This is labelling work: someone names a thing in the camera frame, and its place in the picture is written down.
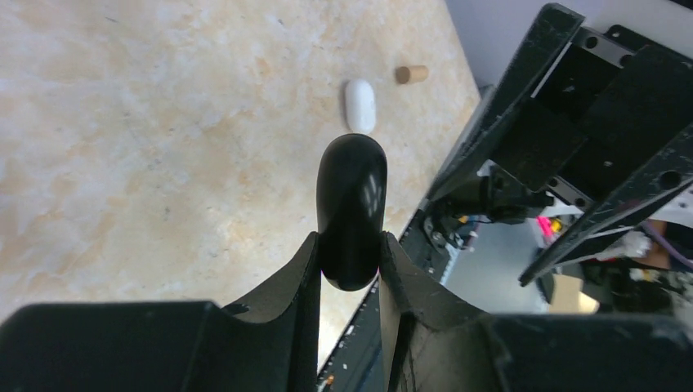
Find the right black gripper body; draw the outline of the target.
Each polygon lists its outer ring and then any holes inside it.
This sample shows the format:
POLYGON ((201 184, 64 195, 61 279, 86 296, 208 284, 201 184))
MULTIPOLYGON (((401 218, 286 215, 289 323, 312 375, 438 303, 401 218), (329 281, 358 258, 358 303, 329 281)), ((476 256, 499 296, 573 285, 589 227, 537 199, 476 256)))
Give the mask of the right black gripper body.
MULTIPOLYGON (((692 59, 621 25, 580 26, 521 105, 476 187, 489 218, 583 215, 692 126, 692 59)), ((645 221, 692 224, 692 183, 645 221)))

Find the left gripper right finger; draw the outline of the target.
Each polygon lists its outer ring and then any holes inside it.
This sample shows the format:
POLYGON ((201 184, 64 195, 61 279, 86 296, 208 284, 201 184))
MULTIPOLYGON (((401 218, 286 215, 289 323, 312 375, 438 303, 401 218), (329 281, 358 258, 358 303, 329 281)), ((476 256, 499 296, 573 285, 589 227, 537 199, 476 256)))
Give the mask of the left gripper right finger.
MULTIPOLYGON (((385 239, 381 237, 380 276, 385 239)), ((488 314, 465 327, 445 391, 689 391, 692 332, 654 314, 488 314)))

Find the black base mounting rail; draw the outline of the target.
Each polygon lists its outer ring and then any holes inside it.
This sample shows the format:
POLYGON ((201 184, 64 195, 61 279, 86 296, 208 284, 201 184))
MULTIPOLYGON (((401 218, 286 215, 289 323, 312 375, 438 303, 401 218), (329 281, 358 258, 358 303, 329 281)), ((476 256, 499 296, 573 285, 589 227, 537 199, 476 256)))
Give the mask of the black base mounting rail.
POLYGON ((434 251, 417 211, 385 239, 384 277, 372 283, 319 370, 318 391, 458 388, 459 346, 482 310, 440 284, 449 258, 434 251))

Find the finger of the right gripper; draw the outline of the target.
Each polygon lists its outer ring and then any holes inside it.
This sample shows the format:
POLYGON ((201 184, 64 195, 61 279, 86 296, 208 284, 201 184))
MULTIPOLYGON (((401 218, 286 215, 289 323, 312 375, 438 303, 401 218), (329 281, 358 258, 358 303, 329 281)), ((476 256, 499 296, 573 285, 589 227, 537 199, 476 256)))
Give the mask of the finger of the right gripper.
POLYGON ((499 84, 484 98, 467 123, 466 138, 434 181, 427 196, 429 201, 453 193, 490 159, 521 105, 531 97, 583 21, 584 16, 558 3, 542 6, 499 84))
POLYGON ((692 126, 681 130, 605 200, 590 207, 519 277, 522 287, 567 260, 580 244, 618 226, 639 225, 692 183, 692 126))

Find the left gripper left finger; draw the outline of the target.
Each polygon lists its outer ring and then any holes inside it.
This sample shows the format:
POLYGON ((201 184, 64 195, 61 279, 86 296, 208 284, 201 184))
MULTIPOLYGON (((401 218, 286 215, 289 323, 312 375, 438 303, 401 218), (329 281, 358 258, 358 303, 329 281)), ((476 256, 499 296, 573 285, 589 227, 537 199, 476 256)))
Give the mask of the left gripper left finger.
POLYGON ((4 391, 312 391, 317 235, 229 305, 43 303, 1 326, 4 391))

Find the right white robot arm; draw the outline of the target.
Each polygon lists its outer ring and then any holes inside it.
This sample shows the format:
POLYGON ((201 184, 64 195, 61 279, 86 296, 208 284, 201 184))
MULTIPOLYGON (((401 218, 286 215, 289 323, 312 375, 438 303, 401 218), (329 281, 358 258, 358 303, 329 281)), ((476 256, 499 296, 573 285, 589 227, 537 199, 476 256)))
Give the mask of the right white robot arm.
POLYGON ((464 223, 534 220, 519 277, 552 290, 572 272, 608 310, 652 311, 692 270, 692 60, 615 24, 543 6, 468 138, 436 182, 423 229, 459 245, 464 223))

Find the wooden cylinder block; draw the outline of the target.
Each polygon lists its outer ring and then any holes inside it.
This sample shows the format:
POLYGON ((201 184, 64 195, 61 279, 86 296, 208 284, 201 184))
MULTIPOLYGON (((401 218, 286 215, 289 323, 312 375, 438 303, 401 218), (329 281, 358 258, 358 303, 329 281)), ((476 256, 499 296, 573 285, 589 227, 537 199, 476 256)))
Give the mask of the wooden cylinder block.
POLYGON ((396 81, 401 85, 423 82, 428 76, 429 69, 426 65, 400 66, 395 71, 396 81))

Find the black earbud charging case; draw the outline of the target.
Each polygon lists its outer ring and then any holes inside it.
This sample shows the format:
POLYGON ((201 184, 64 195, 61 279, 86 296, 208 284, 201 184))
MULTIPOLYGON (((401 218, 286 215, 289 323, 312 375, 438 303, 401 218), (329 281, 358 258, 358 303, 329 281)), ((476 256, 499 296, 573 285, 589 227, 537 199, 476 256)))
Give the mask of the black earbud charging case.
POLYGON ((355 292, 378 272, 387 195, 387 158, 373 138, 333 140, 320 160, 316 184, 317 257, 335 288, 355 292))

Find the white earbud charging case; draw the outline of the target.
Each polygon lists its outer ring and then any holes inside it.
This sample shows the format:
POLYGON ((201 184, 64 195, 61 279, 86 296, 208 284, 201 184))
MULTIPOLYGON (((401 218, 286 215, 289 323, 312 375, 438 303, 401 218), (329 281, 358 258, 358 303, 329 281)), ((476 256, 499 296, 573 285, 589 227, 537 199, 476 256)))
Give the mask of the white earbud charging case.
POLYGON ((352 132, 368 135, 377 122, 375 91, 364 79, 352 79, 344 89, 346 123, 352 132))

